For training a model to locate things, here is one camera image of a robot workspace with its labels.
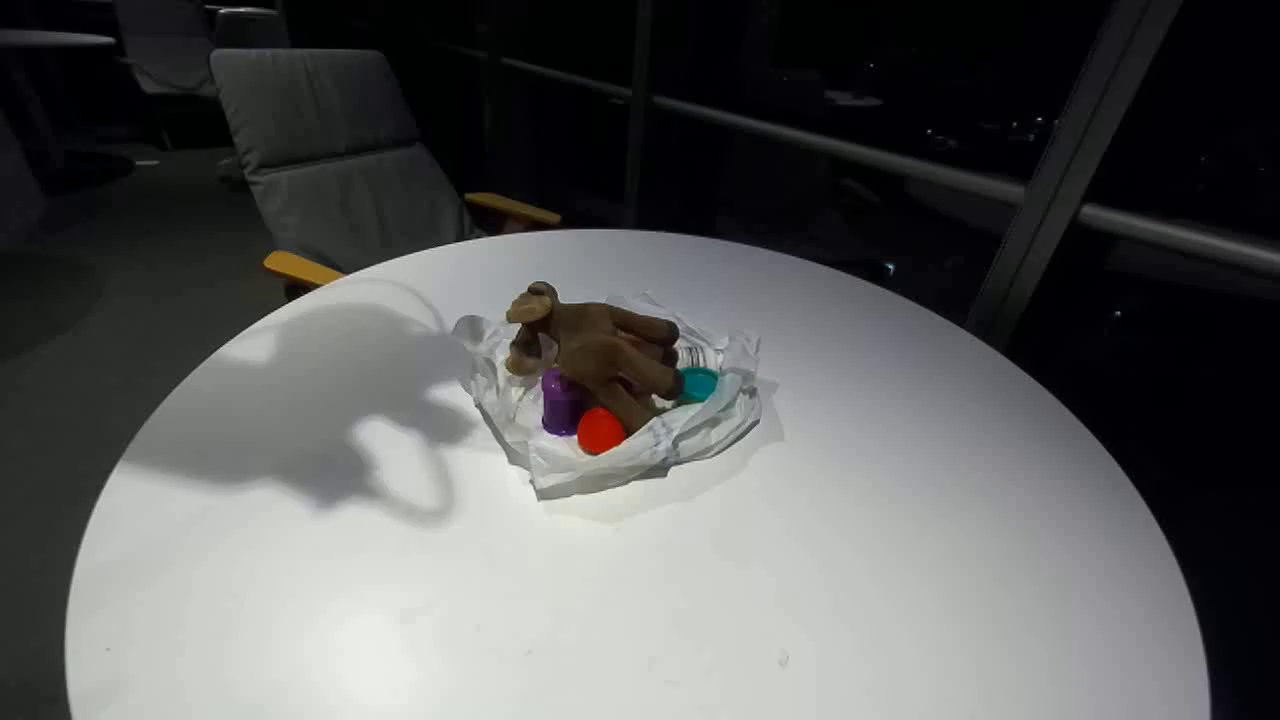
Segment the red round toy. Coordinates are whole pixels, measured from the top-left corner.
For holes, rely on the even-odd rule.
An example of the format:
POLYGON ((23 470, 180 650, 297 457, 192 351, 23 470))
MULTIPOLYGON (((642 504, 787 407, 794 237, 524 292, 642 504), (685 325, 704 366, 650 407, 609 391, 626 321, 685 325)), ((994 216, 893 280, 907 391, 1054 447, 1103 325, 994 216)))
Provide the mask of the red round toy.
POLYGON ((588 457, 604 457, 611 451, 617 443, 629 441, 629 427, 617 410, 609 407, 588 407, 575 423, 575 443, 588 451, 588 457))

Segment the white plastic bag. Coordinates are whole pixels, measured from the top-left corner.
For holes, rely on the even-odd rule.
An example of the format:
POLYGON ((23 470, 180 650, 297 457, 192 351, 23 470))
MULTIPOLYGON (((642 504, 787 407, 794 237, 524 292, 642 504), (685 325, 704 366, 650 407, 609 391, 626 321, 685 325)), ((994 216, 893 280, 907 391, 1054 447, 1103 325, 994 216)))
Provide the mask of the white plastic bag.
POLYGON ((575 443, 575 431, 551 435, 544 427, 539 375, 513 375, 505 366, 516 336, 505 314, 462 314, 452 325, 452 341, 463 351, 462 386, 539 500, 588 497, 632 480, 668 477, 688 458, 709 458, 740 443, 766 417, 758 380, 759 344, 752 336, 714 331, 656 304, 611 304, 674 321, 679 328, 677 373, 714 366, 720 386, 702 402, 679 402, 677 395, 662 399, 656 417, 604 457, 588 457, 575 443))

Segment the purple plastic cylinder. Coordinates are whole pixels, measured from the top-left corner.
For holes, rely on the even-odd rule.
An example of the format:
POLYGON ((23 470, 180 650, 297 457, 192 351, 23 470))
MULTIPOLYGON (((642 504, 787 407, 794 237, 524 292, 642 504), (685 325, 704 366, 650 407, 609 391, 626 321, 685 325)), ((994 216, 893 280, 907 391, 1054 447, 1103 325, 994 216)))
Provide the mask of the purple plastic cylinder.
POLYGON ((585 417, 585 391, 559 373, 544 373, 539 391, 544 391, 544 427, 551 435, 571 435, 585 417))

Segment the brown plush toy animal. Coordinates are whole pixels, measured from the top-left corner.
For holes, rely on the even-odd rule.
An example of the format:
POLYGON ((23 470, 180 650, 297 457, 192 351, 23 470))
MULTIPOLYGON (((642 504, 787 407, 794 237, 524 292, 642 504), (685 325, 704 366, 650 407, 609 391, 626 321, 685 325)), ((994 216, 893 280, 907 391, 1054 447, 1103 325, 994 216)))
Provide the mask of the brown plush toy animal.
POLYGON ((559 373, 629 431, 679 391, 677 341, 666 314, 617 304, 563 304, 547 280, 534 280, 505 311, 516 328, 505 366, 513 375, 559 373))

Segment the metal window railing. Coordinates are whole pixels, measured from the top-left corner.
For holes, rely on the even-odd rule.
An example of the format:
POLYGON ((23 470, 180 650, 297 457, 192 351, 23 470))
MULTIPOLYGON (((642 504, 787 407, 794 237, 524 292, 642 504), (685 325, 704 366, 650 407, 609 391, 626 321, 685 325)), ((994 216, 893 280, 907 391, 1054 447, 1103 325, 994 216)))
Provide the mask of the metal window railing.
POLYGON ((679 95, 662 95, 642 81, 609 83, 596 74, 534 62, 493 46, 463 46, 463 42, 452 42, 452 54, 475 61, 486 69, 524 71, 547 83, 585 89, 585 91, 621 101, 636 116, 674 110, 685 120, 702 120, 702 122, 732 126, 772 144, 794 144, 803 151, 848 158, 884 176, 937 183, 955 196, 1008 202, 1013 223, 984 277, 974 314, 995 325, 1000 331, 1013 331, 1032 292, 1042 286, 1054 257, 1066 246, 1066 232, 1073 223, 1093 232, 1114 232, 1131 244, 1195 257, 1205 263, 1225 263, 1253 277, 1280 277, 1280 246, 1271 238, 1195 229, 1186 221, 1162 221, 1162 216, 1123 213, 1107 202, 1087 202, 1096 168, 1103 164, 1123 116, 1131 110, 1131 101, 1149 81, 1149 69, 1155 62, 1155 52, 1166 46, 1182 8, 1186 0, 1114 0, 1114 13, 1096 35, 1096 46, 1081 62, 1073 101, 1055 120, 1044 158, 1036 164, 1029 183, 917 158, 917 156, 855 144, 855 141, 836 141, 798 122, 778 122, 778 120, 759 120, 759 116, 745 116, 714 103, 693 103, 679 95))

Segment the teal lid dough cup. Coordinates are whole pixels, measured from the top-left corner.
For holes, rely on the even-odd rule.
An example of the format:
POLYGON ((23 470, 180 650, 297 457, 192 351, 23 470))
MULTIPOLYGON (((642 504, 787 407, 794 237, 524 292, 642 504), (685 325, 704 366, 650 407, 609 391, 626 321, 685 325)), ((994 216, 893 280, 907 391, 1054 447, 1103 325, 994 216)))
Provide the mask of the teal lid dough cup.
POLYGON ((720 375, 714 366, 679 366, 677 380, 679 380, 679 391, 677 391, 679 402, 702 402, 720 386, 720 375))

